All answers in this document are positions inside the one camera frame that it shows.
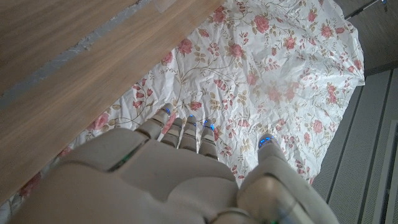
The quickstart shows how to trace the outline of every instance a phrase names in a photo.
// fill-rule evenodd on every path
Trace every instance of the robotic hand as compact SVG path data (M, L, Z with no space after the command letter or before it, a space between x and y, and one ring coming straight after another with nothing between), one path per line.
M44 179L11 223L338 223L288 165L270 134L239 189L218 162L213 125L197 154L196 119L177 118L161 142L167 104L135 131L114 129L75 150Z

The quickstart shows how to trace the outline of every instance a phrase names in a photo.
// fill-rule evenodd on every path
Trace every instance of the wooden surface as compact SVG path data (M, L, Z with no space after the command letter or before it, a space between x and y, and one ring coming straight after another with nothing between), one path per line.
M0 94L137 0L4 0Z
M371 0L336 0L348 16ZM357 29L364 52L365 75L398 65L398 1L377 2L349 20Z
M222 0L153 2L0 113L0 204L200 25Z

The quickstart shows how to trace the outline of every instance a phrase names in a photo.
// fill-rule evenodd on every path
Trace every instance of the floral bedspread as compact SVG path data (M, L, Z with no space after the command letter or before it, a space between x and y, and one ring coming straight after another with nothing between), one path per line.
M190 114L198 126L212 120L218 157L239 184L257 165L266 132L311 183L364 84L362 64L358 33L332 0L227 0L59 157L109 129L135 129L172 103L169 125ZM59 157L1 207L0 223Z

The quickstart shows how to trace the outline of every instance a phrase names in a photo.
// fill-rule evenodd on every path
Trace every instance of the floral fabric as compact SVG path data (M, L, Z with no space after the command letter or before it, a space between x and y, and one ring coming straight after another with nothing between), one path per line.
M227 0L59 157L109 129L136 129L172 103L168 126L190 114L198 127L212 120L218 157L239 184L257 165L264 133L312 183L353 90L364 84L362 64L357 30L332 0ZM58 160L1 207L0 219Z

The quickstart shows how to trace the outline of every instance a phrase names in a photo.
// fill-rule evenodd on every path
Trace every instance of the robot finger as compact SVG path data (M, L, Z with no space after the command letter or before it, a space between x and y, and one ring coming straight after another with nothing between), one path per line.
M170 129L162 138L161 142L177 148L178 142L180 140L181 130L182 130L182 119L176 118Z
M197 152L197 119L194 115L187 119L179 148Z
M277 156L282 160L286 160L282 153L282 149L279 146L279 142L271 134L265 134L261 136L259 140L258 150L258 161L259 163L264 161L269 156Z
M156 114L140 125L135 131L138 131L146 135L150 139L157 139L162 131L162 128L169 120L170 110L173 109L173 105L166 103Z
M207 120L203 125L199 154L218 160L216 143L214 139L214 126L210 121Z

